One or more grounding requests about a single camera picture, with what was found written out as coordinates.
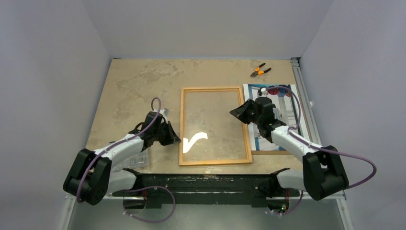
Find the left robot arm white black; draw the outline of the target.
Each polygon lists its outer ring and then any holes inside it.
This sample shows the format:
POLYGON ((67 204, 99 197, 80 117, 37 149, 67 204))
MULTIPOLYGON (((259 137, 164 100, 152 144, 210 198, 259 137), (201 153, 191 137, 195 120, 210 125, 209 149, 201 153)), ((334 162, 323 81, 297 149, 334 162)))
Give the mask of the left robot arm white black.
POLYGON ((63 183, 63 190, 78 202, 98 204, 105 195, 125 190, 131 196, 142 192, 143 183, 135 173, 114 167, 130 157, 147 153, 158 142, 162 146, 180 143, 170 121, 167 108, 150 111, 137 127, 122 139, 96 150, 78 152, 63 183))

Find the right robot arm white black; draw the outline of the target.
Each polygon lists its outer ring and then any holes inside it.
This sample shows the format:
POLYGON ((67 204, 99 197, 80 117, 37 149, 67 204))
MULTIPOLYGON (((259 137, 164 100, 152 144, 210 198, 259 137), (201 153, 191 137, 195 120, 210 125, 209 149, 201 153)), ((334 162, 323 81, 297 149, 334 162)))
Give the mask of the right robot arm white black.
POLYGON ((230 114, 244 124, 255 124, 259 134, 302 163, 302 170, 283 169, 273 173, 269 189, 280 195, 287 189, 306 191, 318 201, 349 187, 342 160, 333 146, 323 147, 299 136, 277 115, 272 100, 266 96, 248 99, 230 114))

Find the clear acrylic glass sheet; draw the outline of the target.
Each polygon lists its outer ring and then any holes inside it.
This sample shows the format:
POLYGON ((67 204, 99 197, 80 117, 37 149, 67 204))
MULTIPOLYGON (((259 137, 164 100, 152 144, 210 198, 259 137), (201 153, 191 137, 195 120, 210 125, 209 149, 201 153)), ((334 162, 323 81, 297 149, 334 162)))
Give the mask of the clear acrylic glass sheet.
POLYGON ((244 159, 242 123, 229 112, 239 107, 236 92, 187 93, 185 101, 185 137, 204 132, 185 153, 186 161, 244 159))

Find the orange wooden picture frame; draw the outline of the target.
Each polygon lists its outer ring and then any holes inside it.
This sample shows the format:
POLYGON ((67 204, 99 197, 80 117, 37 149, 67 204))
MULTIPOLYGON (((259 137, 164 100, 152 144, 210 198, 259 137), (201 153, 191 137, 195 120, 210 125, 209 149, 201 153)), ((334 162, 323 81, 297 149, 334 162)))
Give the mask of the orange wooden picture frame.
POLYGON ((187 93, 198 92, 236 92, 238 96, 238 103, 244 103, 243 90, 240 86, 227 86, 227 87, 188 87, 182 88, 180 94, 180 137, 183 138, 179 150, 179 165, 180 166, 203 166, 203 165, 227 165, 227 164, 246 164, 252 163, 251 147, 248 136, 248 126, 242 124, 243 140, 245 145, 245 158, 244 159, 223 159, 223 160, 202 160, 202 161, 186 161, 185 153, 190 150, 193 144, 200 139, 207 139, 207 134, 200 132, 195 134, 191 139, 185 137, 185 101, 187 93))

